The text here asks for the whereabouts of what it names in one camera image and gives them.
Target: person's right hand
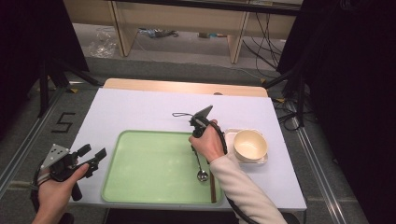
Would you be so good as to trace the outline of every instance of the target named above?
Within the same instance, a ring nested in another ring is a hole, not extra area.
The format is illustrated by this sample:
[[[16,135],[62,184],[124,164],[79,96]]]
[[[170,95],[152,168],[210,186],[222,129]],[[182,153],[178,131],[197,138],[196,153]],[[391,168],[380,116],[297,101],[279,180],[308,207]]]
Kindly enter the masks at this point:
[[[212,125],[207,125],[204,134],[200,138],[190,136],[189,141],[191,142],[191,145],[209,162],[224,156],[221,140]]]

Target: black curtain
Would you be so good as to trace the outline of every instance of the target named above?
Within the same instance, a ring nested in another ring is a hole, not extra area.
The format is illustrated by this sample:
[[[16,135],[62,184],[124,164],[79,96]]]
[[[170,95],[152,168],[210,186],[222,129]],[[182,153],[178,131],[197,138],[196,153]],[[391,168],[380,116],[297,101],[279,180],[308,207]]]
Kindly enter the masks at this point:
[[[1,0],[0,27],[1,137],[39,78],[44,59],[89,70],[62,0]]]
[[[370,223],[396,220],[395,11],[389,1],[359,11],[338,6],[335,29],[306,77],[320,125]]]

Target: table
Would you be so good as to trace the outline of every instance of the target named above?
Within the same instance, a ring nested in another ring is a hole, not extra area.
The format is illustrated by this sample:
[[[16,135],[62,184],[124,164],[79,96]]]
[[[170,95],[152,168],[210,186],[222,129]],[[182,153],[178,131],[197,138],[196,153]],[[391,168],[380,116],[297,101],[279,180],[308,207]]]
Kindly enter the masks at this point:
[[[124,90],[113,89],[117,83]],[[193,86],[196,87],[196,93],[191,93],[194,91],[191,88]],[[210,93],[219,91],[223,95]],[[97,92],[71,147],[74,151],[90,143],[92,151],[85,156],[87,158],[105,147],[107,157],[100,162],[99,169],[92,177],[78,182],[83,198],[72,203],[108,208],[231,210],[224,197],[221,202],[214,204],[109,203],[101,198],[106,169],[120,132],[132,129],[191,132],[192,128],[187,120],[175,119],[171,114],[180,111],[195,113],[208,105],[213,105],[208,118],[218,119],[222,130],[256,129],[267,139],[268,162],[264,165],[241,164],[242,169],[268,194],[281,211],[304,211],[304,197],[277,123],[275,110],[271,99],[265,96],[266,91],[257,87],[109,79]]]

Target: floor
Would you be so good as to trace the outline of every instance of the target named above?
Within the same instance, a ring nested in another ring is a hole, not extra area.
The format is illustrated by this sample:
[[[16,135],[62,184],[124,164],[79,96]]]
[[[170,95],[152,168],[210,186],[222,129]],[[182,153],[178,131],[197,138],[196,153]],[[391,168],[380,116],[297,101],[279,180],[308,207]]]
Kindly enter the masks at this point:
[[[261,38],[245,37],[246,45],[241,48],[237,64],[230,63],[226,38],[214,36],[201,38],[196,33],[184,32],[177,32],[177,36],[158,38],[150,38],[142,32],[137,35],[128,57],[121,57],[112,27],[82,24],[74,24],[74,26],[91,72],[101,80],[109,77],[133,77],[260,86],[264,80],[269,81],[279,76],[272,66],[258,59],[248,49],[250,47],[257,52],[261,42],[264,48],[268,48],[266,41]],[[285,40],[271,41],[274,52],[280,53]],[[104,43],[107,47],[105,51],[99,46]],[[98,58],[99,48],[102,50],[100,51],[102,58]],[[278,54],[274,60],[270,51],[265,49],[260,50],[260,55],[272,64],[276,64],[276,60],[279,60]],[[73,76],[70,80],[81,81]],[[282,82],[269,89],[269,96],[281,98],[280,92],[284,84],[285,82]],[[81,89],[79,97],[63,95],[61,109],[58,106],[53,113],[61,113],[72,104],[74,107],[78,106],[81,111],[88,111],[87,102],[95,95],[95,91],[95,88],[88,87]],[[0,143],[1,172],[7,168],[7,162],[11,160],[13,151],[21,145],[24,136],[29,134],[29,129],[22,127],[34,126],[35,119],[32,118],[37,113],[37,107],[32,105],[36,105],[38,100],[36,89],[32,89],[30,102],[18,115],[14,128],[9,131],[7,138]],[[274,104],[274,106],[278,117],[281,118],[293,110],[295,103],[290,99],[287,104]],[[310,110],[309,101],[305,109]],[[280,120],[280,125],[308,206],[306,212],[295,214],[300,219],[300,223],[368,223],[342,171],[332,159],[331,150],[319,124],[316,123],[315,114],[308,113],[304,116],[305,127],[300,131],[290,130],[295,127],[293,122],[295,122],[293,119]],[[75,130],[70,132],[77,133],[78,124],[74,128]],[[69,138],[66,136],[60,141],[68,144],[73,141]],[[48,139],[38,139],[35,143],[38,146],[32,147],[32,152],[29,153],[25,163],[41,156],[44,152],[39,152],[36,148],[49,143]],[[6,148],[13,150],[6,153],[4,152]],[[26,223],[26,220],[31,220],[34,215],[27,200],[29,191],[26,190],[31,173],[29,169],[31,170],[32,167],[22,164],[17,168],[18,173],[0,201],[0,214],[2,214],[0,223]],[[26,207],[28,215],[25,217],[10,215],[18,214],[21,204],[24,204],[22,207]],[[100,223],[106,217],[106,209],[103,208],[76,207],[72,208],[72,213],[76,214],[77,223]]]

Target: white tabletop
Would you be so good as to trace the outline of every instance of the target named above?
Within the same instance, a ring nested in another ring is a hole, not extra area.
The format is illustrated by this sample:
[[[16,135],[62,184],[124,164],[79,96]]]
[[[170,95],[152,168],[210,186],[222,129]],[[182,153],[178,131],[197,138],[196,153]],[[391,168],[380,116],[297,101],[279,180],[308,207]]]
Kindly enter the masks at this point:
[[[175,118],[172,113],[194,114],[209,105],[213,105],[213,109],[207,118],[217,119],[223,131],[247,128],[263,134],[268,143],[268,162],[260,165],[241,164],[242,169],[280,210],[305,210],[304,197],[270,98],[113,89],[100,89],[97,92],[71,147],[75,151],[91,144],[92,151],[83,157],[87,159],[103,147],[107,152],[93,176],[78,181],[83,197],[72,203],[111,208],[231,210],[224,198],[216,204],[153,204],[109,203],[101,197],[106,170],[121,132],[192,132],[190,117]]]

